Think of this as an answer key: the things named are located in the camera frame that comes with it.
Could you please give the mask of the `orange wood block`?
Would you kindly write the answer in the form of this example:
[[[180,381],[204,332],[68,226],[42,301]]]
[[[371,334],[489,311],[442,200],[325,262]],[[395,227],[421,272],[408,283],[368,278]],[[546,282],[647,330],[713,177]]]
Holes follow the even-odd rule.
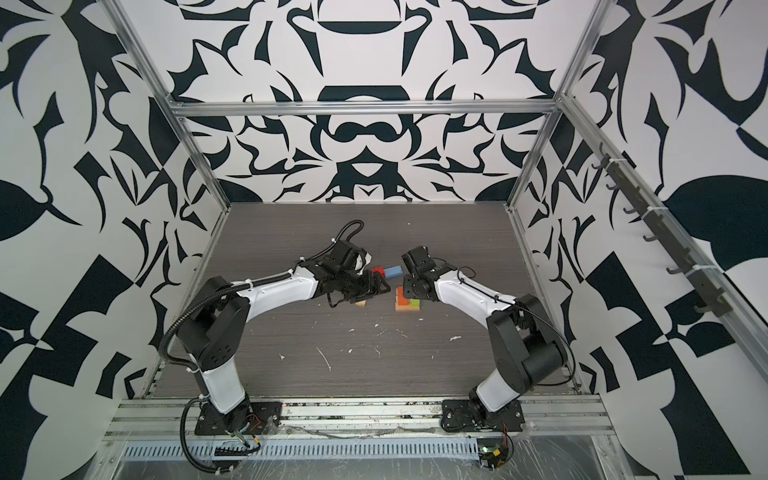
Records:
[[[409,305],[409,300],[404,296],[404,289],[402,286],[398,286],[396,289],[396,307],[402,308]]]

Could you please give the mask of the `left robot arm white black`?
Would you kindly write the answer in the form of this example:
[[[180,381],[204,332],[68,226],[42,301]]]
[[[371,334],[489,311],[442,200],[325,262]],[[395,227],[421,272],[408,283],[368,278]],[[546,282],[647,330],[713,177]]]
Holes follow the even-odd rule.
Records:
[[[324,297],[334,308],[390,292],[386,276],[369,268],[369,262],[364,249],[337,239],[325,251],[299,258],[283,273],[232,283],[211,278],[166,333],[166,339],[176,337],[186,351],[184,357],[168,361],[195,375],[203,398],[218,415],[244,416],[249,401],[235,355],[247,323],[295,302]]]

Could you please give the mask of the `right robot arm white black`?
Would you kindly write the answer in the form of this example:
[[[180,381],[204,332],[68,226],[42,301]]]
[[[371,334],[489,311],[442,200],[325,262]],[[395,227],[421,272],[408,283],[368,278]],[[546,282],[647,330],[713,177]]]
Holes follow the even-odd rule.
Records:
[[[452,306],[487,329],[492,372],[469,393],[473,420],[489,423],[533,387],[569,365],[572,350],[534,295],[515,297],[474,279],[418,246],[402,256],[404,296]]]

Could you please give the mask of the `light blue wood block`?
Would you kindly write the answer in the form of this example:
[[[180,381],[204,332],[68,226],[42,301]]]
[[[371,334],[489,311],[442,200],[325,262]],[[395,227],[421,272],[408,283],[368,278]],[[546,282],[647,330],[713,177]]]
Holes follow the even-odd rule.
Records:
[[[403,269],[401,266],[392,266],[384,269],[384,276],[387,279],[397,278],[403,275]]]

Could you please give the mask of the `small green circuit board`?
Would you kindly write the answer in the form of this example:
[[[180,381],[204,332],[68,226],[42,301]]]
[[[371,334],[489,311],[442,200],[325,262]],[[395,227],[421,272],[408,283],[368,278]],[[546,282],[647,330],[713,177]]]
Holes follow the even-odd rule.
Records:
[[[514,444],[509,436],[480,438],[477,445],[479,465],[489,470],[504,466],[514,452]]]

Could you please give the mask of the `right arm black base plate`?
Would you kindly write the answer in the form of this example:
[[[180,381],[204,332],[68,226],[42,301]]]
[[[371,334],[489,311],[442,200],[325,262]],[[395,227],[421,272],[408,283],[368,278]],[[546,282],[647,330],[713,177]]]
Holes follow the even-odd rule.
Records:
[[[481,407],[469,399],[443,400],[440,427],[449,433],[523,430],[525,417],[519,401],[510,402],[492,413],[482,411]]]

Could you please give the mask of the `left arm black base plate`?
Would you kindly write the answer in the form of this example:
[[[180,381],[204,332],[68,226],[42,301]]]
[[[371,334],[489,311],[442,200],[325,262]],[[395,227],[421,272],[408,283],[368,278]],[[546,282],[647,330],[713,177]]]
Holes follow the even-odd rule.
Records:
[[[229,435],[239,431],[243,435],[261,435],[281,422],[283,403],[278,401],[242,402],[231,412],[222,414],[208,402],[200,408],[194,429],[197,436]]]

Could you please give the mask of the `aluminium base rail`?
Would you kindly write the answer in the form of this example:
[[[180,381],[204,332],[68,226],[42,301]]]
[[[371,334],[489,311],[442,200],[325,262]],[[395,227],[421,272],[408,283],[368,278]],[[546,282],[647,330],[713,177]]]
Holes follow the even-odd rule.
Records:
[[[350,397],[259,399],[283,403],[281,422],[264,434],[296,438],[437,436],[440,397]],[[534,395],[517,400],[529,435],[613,435],[602,400],[594,395]],[[182,399],[143,399],[121,403],[107,427],[106,440],[168,440],[180,431]]]

